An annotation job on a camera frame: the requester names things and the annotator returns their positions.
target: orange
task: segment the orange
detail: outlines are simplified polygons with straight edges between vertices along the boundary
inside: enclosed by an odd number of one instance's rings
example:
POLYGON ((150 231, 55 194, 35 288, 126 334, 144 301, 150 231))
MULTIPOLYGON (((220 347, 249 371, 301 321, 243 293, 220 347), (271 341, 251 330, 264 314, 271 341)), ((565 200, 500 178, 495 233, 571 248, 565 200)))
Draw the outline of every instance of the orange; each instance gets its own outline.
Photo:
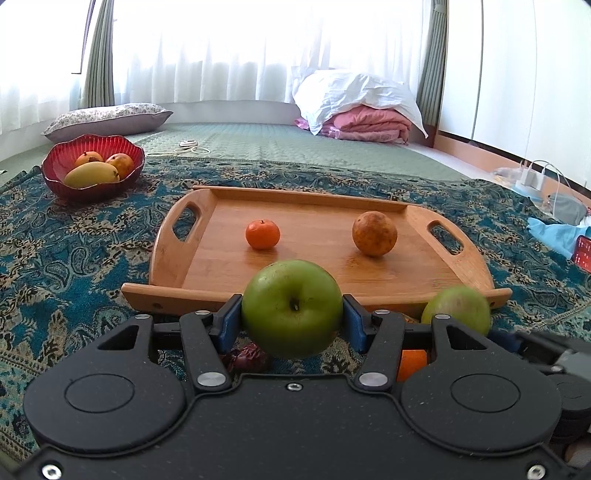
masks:
POLYGON ((426 366, 427 352, 425 350, 403 350, 396 381, 404 382, 413 373, 426 366))
POLYGON ((246 241, 255 250, 267 250, 276 246, 281 232, 270 220, 255 220, 246 227, 246 241))
POLYGON ((74 162, 74 168, 80 167, 80 165, 84 165, 90 161, 104 161, 103 157, 97 152, 84 152, 76 162, 74 162))
POLYGON ((113 165, 119 172, 119 178, 123 180, 134 170, 134 161, 132 158, 125 153, 116 153, 111 155, 109 160, 106 161, 108 164, 113 165))
POLYGON ((390 217, 382 212, 365 212, 353 223, 353 242, 370 257, 381 257, 394 248, 398 231, 390 217))

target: sheer curtain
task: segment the sheer curtain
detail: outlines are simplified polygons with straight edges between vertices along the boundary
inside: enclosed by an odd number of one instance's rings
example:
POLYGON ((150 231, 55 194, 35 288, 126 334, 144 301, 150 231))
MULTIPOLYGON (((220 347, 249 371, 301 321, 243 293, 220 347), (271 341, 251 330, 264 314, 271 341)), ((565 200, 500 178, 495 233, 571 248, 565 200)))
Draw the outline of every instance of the sheer curtain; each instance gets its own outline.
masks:
POLYGON ((77 107, 87 10, 85 0, 0 6, 0 134, 77 107))
POLYGON ((117 0, 117 103, 291 102, 291 67, 401 80, 417 93, 432 0, 117 0))

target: smartphone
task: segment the smartphone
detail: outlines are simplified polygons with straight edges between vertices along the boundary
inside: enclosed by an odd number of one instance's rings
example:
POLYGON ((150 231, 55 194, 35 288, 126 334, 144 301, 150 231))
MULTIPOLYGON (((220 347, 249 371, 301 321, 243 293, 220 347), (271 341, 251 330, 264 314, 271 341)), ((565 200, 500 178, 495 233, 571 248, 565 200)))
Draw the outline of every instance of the smartphone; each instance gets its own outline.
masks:
POLYGON ((573 262, 591 273, 591 238, 579 235, 574 246, 573 262))

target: fruit bowl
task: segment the fruit bowl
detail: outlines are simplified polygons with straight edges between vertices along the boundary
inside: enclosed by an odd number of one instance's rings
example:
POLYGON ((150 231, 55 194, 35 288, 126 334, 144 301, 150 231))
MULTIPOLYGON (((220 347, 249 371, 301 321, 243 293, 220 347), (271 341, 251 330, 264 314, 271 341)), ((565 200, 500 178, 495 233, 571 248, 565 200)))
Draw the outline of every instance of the fruit bowl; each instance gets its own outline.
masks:
POLYGON ((144 157, 144 150, 125 137, 82 135, 69 142, 55 145, 43 160, 41 171, 45 183, 59 198, 80 203, 101 202, 123 193, 135 183, 144 168, 144 157), (84 189, 73 189, 65 185, 63 180, 70 170, 74 169, 76 159, 85 151, 96 151, 104 159, 116 153, 125 153, 134 161, 134 169, 116 183, 99 183, 84 189))

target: pink blanket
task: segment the pink blanket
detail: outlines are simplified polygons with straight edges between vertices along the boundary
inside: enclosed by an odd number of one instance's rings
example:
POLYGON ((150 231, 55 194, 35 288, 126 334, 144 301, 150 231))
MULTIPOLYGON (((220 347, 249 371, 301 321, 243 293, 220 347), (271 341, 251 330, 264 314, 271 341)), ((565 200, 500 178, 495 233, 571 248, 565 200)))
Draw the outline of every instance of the pink blanket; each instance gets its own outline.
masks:
MULTIPOLYGON (((305 119, 298 118, 295 122, 298 127, 309 129, 305 119)), ((325 122, 320 135, 340 140, 407 143, 411 126, 411 121, 396 110, 360 105, 325 122)))

